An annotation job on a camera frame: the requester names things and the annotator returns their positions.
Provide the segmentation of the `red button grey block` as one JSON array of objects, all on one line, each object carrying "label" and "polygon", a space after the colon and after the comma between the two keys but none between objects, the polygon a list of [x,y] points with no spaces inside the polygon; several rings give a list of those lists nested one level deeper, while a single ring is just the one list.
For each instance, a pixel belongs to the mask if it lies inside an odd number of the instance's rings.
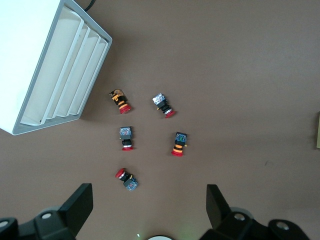
[{"label": "red button grey block", "polygon": [[157,110],[162,111],[166,119],[170,118],[176,113],[168,104],[166,97],[162,93],[159,93],[153,97],[152,101],[157,106]]}]

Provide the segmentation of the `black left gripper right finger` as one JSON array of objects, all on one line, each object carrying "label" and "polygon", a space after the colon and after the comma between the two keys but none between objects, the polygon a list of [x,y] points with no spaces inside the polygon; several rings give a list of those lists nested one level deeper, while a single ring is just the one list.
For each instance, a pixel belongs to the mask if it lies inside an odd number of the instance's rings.
[{"label": "black left gripper right finger", "polygon": [[311,240],[291,221],[273,219],[265,226],[242,210],[232,210],[216,184],[206,187],[206,212],[212,228],[199,240]]}]

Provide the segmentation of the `red button orange striped body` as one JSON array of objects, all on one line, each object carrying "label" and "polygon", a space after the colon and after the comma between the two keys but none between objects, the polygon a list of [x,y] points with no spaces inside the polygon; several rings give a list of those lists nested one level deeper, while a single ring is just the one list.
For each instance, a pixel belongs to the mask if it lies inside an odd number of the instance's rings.
[{"label": "red button orange striped body", "polygon": [[175,138],[174,138],[174,147],[171,151],[171,154],[173,156],[176,156],[176,157],[183,156],[183,149],[184,147],[187,147],[187,137],[188,135],[186,133],[176,132]]}]

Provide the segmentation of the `red button yellow orange block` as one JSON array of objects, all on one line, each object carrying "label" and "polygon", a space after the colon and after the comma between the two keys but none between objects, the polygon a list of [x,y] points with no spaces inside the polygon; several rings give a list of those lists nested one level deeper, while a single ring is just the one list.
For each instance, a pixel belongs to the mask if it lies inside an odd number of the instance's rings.
[{"label": "red button yellow orange block", "polygon": [[127,103],[124,92],[121,89],[115,89],[108,94],[114,103],[117,105],[120,114],[125,114],[131,110],[131,106]]}]

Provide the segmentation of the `red button blue block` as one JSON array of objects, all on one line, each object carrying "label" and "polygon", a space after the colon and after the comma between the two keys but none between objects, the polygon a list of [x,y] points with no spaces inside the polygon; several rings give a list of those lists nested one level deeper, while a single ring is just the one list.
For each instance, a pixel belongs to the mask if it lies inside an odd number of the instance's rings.
[{"label": "red button blue block", "polygon": [[119,139],[121,140],[123,151],[131,151],[134,149],[132,137],[133,135],[131,126],[123,126],[119,128]]},{"label": "red button blue block", "polygon": [[121,168],[120,170],[118,170],[118,172],[115,174],[115,177],[122,181],[124,187],[130,192],[138,187],[137,179],[125,168]]}]

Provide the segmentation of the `brown table mat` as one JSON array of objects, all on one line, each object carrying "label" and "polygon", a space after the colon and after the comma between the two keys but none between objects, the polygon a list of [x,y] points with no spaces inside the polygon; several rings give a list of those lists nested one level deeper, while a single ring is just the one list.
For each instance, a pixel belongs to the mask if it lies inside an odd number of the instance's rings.
[{"label": "brown table mat", "polygon": [[[289,220],[320,240],[320,0],[96,0],[89,14],[112,45],[81,118],[0,130],[0,218],[27,222],[91,183],[78,240],[197,240],[216,184],[259,223]],[[176,132],[187,134],[182,157]],[[115,177],[122,168],[135,190]]]}]

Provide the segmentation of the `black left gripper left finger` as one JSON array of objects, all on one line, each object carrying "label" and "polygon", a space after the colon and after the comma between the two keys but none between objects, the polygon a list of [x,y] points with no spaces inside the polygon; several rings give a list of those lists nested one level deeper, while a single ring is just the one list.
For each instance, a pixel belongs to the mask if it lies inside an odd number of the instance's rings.
[{"label": "black left gripper left finger", "polygon": [[83,183],[61,206],[48,207],[28,222],[0,217],[0,240],[77,240],[93,206],[92,184]]}]

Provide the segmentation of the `white slotted storage box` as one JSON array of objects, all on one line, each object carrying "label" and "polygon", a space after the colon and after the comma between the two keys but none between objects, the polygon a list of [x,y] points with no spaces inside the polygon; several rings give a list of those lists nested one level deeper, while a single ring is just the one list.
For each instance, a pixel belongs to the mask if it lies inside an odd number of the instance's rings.
[{"label": "white slotted storage box", "polygon": [[75,0],[0,0],[0,129],[79,119],[111,45]]}]

